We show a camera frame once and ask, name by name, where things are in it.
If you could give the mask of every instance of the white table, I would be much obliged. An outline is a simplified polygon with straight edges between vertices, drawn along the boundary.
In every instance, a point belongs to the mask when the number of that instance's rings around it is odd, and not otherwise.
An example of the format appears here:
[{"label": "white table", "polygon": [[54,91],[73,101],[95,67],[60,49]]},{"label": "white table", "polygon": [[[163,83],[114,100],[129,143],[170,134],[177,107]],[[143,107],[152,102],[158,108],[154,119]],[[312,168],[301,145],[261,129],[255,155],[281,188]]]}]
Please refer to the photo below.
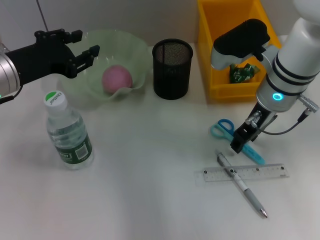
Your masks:
[{"label": "white table", "polygon": [[[234,165],[253,164],[242,153],[231,156],[208,128],[221,118],[238,127],[255,104],[207,105],[196,54],[189,92],[179,100],[157,97],[149,78],[145,92],[81,108],[95,160],[79,171],[63,167],[47,136],[43,97],[56,87],[46,77],[0,107],[0,239],[320,239],[319,116],[252,144],[290,173],[247,181],[269,215],[263,219],[232,182],[195,184],[195,171],[218,166],[215,148]],[[318,104],[319,89],[318,77],[306,92]],[[297,103],[268,131],[286,130],[303,110]]]}]

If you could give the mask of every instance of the yellow storage box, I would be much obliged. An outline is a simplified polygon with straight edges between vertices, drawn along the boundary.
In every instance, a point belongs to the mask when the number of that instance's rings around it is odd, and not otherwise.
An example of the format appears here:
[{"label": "yellow storage box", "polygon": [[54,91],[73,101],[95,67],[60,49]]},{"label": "yellow storage box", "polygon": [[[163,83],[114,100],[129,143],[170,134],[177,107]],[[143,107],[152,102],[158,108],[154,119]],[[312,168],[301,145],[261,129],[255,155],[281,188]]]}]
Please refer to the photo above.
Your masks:
[{"label": "yellow storage box", "polygon": [[211,67],[211,50],[214,40],[222,34],[248,19],[259,19],[267,26],[270,44],[280,48],[275,31],[259,0],[198,0],[199,35],[198,57],[206,96],[209,102],[236,103],[253,101],[256,91],[266,71],[263,65],[253,56],[240,64],[247,63],[260,69],[252,79],[244,83],[230,83],[229,71],[215,70]]}]

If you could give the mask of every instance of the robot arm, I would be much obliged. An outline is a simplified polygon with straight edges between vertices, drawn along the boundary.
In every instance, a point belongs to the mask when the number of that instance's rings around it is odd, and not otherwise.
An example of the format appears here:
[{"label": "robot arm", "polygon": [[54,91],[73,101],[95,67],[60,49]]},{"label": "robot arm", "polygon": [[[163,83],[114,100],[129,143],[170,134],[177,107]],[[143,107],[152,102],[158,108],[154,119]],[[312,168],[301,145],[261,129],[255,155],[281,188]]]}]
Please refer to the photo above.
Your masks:
[{"label": "robot arm", "polygon": [[[71,34],[64,29],[44,32],[36,31],[36,42],[14,51],[0,54],[0,95],[5,96],[34,80],[50,74],[61,74],[73,79],[78,73],[93,65],[100,47],[90,47],[75,56],[66,46],[82,39],[82,31]],[[13,100],[15,96],[0,98],[0,104]]]},{"label": "robot arm", "polygon": [[[302,93],[320,72],[320,4],[317,0],[297,0],[294,3],[303,18],[295,23],[279,51],[272,45],[266,47],[270,39],[267,27],[257,19],[242,23],[214,41],[211,53],[213,68],[221,70],[231,63],[239,64],[255,56],[267,72],[256,92],[257,104],[234,132],[231,147],[237,153],[261,132],[271,135],[287,133],[310,112],[319,109]],[[280,133],[264,131],[277,118],[277,113],[288,111],[297,100],[306,106],[306,110],[294,126]]]}]

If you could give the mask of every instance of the silver pen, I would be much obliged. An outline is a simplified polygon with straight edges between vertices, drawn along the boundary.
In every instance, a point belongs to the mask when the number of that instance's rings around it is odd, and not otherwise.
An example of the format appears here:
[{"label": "silver pen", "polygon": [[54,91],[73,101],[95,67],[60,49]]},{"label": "silver pen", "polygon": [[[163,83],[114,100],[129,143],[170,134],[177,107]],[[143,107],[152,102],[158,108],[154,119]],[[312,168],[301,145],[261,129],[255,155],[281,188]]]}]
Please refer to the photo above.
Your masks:
[{"label": "silver pen", "polygon": [[[221,167],[231,167],[231,164],[228,162],[226,157],[218,150],[215,150],[215,154],[217,155],[217,162]],[[252,206],[255,208],[255,210],[258,211],[263,217],[267,218],[268,215],[266,213],[266,210],[261,205],[259,200],[256,198],[256,196],[253,194],[253,192],[248,188],[248,186],[245,184],[245,182],[241,179],[239,174],[236,170],[232,168],[225,169],[226,173],[233,178],[235,183],[239,186],[239,188],[243,191],[246,198],[249,200],[249,202],[252,204]]]}]

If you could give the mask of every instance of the blue scissors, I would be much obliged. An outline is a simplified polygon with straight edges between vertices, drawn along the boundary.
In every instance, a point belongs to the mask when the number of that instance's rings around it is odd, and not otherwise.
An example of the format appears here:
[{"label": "blue scissors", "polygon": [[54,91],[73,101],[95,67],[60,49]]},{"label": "blue scissors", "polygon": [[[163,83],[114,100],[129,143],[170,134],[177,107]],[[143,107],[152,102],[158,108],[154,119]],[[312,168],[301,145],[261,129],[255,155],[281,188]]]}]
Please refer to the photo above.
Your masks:
[{"label": "blue scissors", "polygon": [[[223,123],[230,125],[230,128],[226,128]],[[228,141],[232,142],[234,139],[235,125],[229,119],[220,119],[210,128],[210,132],[215,138],[227,139]],[[265,164],[265,160],[248,144],[243,146],[242,152],[257,164]]]}]

